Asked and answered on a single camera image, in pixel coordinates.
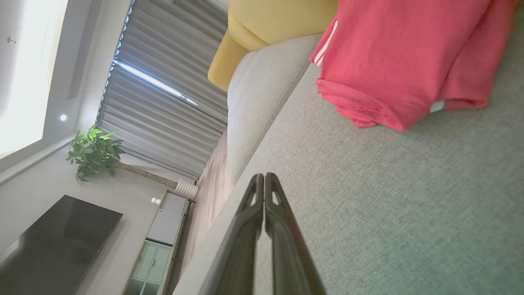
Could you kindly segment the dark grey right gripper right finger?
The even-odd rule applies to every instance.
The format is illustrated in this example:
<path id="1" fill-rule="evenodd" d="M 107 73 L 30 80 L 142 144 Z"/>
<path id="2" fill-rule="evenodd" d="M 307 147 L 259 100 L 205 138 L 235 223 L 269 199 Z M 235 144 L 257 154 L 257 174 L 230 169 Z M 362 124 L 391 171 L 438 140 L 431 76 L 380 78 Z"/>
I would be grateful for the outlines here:
<path id="1" fill-rule="evenodd" d="M 273 172 L 264 177 L 265 229 L 272 240 L 273 293 L 325 295 L 316 266 L 282 185 Z"/>

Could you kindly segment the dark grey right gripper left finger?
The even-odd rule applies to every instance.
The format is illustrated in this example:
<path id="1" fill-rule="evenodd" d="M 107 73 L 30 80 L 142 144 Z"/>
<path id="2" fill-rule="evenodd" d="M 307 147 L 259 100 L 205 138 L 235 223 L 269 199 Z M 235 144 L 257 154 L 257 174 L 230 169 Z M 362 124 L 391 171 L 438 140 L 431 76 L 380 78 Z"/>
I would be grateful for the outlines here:
<path id="1" fill-rule="evenodd" d="M 254 175 L 199 291 L 200 295 L 252 295 L 256 244 L 264 216 L 264 176 Z"/>

